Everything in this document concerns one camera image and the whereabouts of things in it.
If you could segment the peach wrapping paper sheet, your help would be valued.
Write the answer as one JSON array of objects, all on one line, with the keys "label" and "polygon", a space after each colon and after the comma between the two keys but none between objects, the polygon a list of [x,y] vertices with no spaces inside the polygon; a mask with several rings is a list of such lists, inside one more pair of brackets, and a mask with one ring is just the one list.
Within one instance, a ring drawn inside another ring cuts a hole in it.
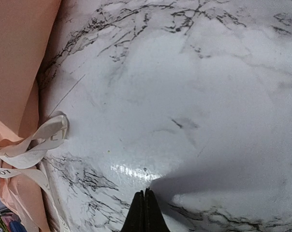
[{"label": "peach wrapping paper sheet", "polygon": [[[0,0],[0,148],[19,144],[38,128],[36,75],[59,6],[58,0]],[[24,174],[4,178],[12,168],[0,161],[0,200],[27,231],[49,231],[41,188]]]}]

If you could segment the white ribbon strip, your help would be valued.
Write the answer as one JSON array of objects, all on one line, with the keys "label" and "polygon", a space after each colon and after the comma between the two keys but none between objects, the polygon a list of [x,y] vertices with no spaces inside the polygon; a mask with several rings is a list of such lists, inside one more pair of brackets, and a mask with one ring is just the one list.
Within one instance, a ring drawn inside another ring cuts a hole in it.
[{"label": "white ribbon strip", "polygon": [[46,174],[36,165],[65,139],[68,120],[58,115],[26,135],[0,122],[0,200],[16,213],[29,232],[48,232],[43,194],[54,203]]}]

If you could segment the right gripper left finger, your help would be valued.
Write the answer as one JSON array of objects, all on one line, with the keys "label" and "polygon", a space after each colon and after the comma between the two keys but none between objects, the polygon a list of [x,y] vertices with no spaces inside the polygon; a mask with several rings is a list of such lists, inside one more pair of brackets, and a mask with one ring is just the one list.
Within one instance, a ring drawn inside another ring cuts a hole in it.
[{"label": "right gripper left finger", "polygon": [[136,192],[121,232],[143,232],[145,219],[144,192]]}]

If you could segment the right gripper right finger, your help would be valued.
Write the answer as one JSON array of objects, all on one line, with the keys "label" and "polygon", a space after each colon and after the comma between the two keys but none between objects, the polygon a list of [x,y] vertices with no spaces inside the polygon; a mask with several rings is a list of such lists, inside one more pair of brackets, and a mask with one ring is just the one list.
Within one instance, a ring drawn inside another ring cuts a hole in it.
[{"label": "right gripper right finger", "polygon": [[144,231],[169,232],[154,192],[147,188],[144,196]]}]

